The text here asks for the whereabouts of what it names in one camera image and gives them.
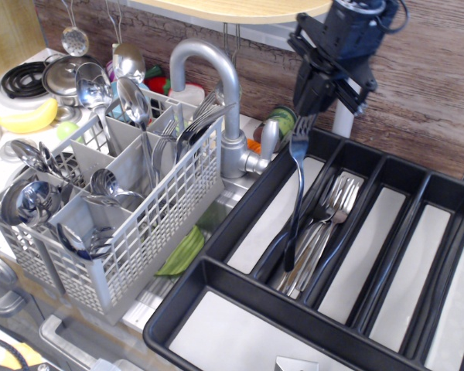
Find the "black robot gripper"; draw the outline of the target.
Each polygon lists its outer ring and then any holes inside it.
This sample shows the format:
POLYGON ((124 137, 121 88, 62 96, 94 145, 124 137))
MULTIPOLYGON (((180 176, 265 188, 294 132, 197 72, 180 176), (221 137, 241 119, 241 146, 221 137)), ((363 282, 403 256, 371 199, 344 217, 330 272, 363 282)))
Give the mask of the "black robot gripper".
POLYGON ((309 116, 339 100, 353 114, 363 111, 377 89, 369 60, 387 34, 397 1, 334 1, 324 21, 296 17, 288 44, 302 58, 293 95, 295 111, 309 116))

